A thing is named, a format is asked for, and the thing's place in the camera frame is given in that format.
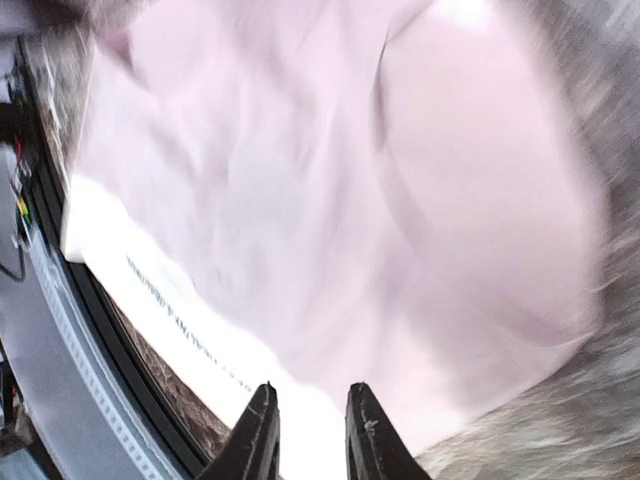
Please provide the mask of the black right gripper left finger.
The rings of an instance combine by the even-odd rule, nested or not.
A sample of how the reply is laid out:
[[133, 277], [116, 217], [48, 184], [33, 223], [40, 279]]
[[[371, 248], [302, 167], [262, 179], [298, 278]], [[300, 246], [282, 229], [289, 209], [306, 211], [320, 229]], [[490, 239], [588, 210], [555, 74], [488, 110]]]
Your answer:
[[279, 409], [276, 390], [260, 385], [220, 454], [198, 480], [275, 480], [279, 477]]

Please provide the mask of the pink and white underwear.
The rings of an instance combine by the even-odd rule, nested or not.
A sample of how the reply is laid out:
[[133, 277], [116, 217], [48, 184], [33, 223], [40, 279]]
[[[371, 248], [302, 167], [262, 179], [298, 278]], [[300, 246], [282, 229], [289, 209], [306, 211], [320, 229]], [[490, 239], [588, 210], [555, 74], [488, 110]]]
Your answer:
[[368, 383], [420, 455], [597, 330], [608, 235], [540, 31], [502, 1], [157, 1], [98, 34], [63, 251], [287, 479]]

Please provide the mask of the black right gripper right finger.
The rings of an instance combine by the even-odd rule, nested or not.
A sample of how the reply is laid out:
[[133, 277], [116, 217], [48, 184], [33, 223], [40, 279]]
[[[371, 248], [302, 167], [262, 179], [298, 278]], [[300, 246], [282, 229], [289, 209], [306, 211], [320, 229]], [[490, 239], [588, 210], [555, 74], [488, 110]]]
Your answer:
[[348, 392], [346, 456], [349, 479], [431, 480], [366, 383], [353, 384]]

